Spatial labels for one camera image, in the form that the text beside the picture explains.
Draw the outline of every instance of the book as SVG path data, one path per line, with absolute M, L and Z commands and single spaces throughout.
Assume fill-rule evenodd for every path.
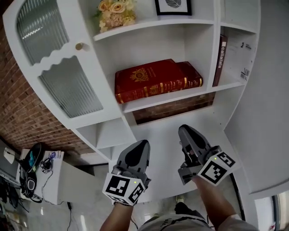
M 188 84 L 186 89 L 197 88 L 203 85 L 203 78 L 188 61 L 179 62 L 177 63 L 177 65 L 188 78 L 187 79 Z
M 226 55 L 227 42 L 228 42 L 228 38 L 226 36 L 221 35 L 220 36 L 219 53 L 218 53 L 218 61 L 217 61 L 215 77 L 214 77 L 214 81 L 213 81 L 213 87 L 216 87 L 220 81 L 220 77 L 221 77 L 221 73 L 222 73 L 222 69 L 223 69 L 223 65 L 224 65 L 224 60 L 225 60 L 225 55 Z
M 193 78 L 195 69 L 177 64 L 172 59 L 148 63 L 118 71 L 115 95 L 122 104 L 136 99 L 201 86 L 202 78 Z

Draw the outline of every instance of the artificial flower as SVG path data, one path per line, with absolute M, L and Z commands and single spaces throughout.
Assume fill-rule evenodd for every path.
M 109 24 L 112 28 L 122 26 L 123 25 L 123 15 L 117 14 L 117 13 L 112 13 L 110 16 Z
M 111 5 L 109 10 L 113 13 L 123 13 L 126 10 L 126 5 L 122 2 L 115 2 L 114 4 Z
M 126 1 L 126 9 L 127 9 L 127 10 L 133 10 L 134 7 L 135 7 L 135 5 L 134 5 L 134 3 L 133 3 L 132 0 L 127 0 L 127 1 Z
M 135 24 L 135 20 L 133 18 L 130 18 L 130 17 L 125 17 L 124 18 L 123 26 L 130 26 L 130 25 L 133 25 L 133 24 Z
M 106 10 L 103 12 L 103 18 L 110 18 L 111 14 L 112 13 L 109 10 Z
M 104 28 L 105 27 L 105 21 L 100 20 L 99 21 L 99 26 L 100 26 L 100 28 Z
M 102 0 L 98 5 L 98 9 L 103 12 L 108 10 L 110 6 L 111 6 L 110 0 Z
M 103 28 L 100 29 L 100 33 L 106 32 L 107 30 L 108 30 L 107 27 L 103 27 Z

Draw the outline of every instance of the book spine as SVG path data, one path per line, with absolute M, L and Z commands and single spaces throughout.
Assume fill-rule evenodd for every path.
M 201 87 L 201 86 L 203 86 L 203 78 L 202 77 L 198 77 L 198 78 L 195 78 L 195 79 L 189 79 L 187 81 L 186 89 L 197 88 L 197 87 Z
M 185 78 L 178 79 L 175 81 L 148 85 L 146 87 L 132 90 L 129 92 L 123 92 L 120 94 L 116 94 L 116 99 L 118 103 L 122 104 L 122 103 L 126 103 L 126 102 L 133 101 L 136 99 L 156 96 L 156 95 L 165 94 L 169 92 L 180 91 L 180 90 L 187 89 L 187 88 L 195 88 L 195 87 L 199 87 L 200 84 L 202 84 L 201 79 L 199 81 L 196 81 L 198 84 L 197 86 L 195 86 L 192 81 L 188 81 L 187 79 L 188 78 L 185 77 Z
M 223 65 L 224 65 L 224 59 L 226 55 L 226 49 L 227 49 L 227 42 L 228 38 L 225 36 L 220 37 L 220 45 L 219 45 L 219 54 L 218 54 L 218 62 L 217 67 L 215 71 L 215 77 L 213 81 L 213 87 L 216 87 L 219 84 Z

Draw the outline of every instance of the desk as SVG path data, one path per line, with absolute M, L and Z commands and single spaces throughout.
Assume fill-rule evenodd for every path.
M 28 154 L 29 149 L 22 149 L 20 159 Z M 47 159 L 50 151 L 44 153 L 43 159 Z M 92 203 L 98 188 L 96 178 L 63 161 L 63 152 L 60 159 L 53 159 L 53 175 L 49 178 L 43 189 L 46 201 L 59 204 L 62 201 L 76 203 Z M 40 167 L 36 169 L 37 185 L 34 193 L 42 198 L 41 188 L 44 186 L 51 172 L 43 173 Z M 19 182 L 20 165 L 18 165 L 16 180 Z

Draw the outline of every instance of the shoe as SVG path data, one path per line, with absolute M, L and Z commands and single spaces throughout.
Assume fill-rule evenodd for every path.
M 181 194 L 181 195 L 178 195 L 178 196 L 176 196 L 176 202 L 177 203 L 180 203 L 180 202 L 185 202 L 185 196 L 184 196 L 184 194 Z

